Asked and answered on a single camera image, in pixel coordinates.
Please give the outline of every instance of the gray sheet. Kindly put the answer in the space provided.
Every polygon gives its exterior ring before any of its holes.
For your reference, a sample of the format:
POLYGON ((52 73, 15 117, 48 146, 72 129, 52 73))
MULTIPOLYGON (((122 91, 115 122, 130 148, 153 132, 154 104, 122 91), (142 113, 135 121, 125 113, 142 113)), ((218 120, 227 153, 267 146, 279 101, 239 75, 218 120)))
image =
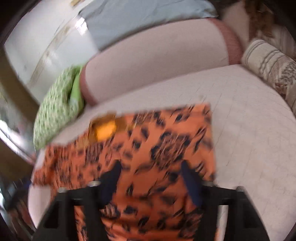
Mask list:
POLYGON ((79 15, 99 50, 156 25, 217 16, 205 0, 94 0, 79 15))

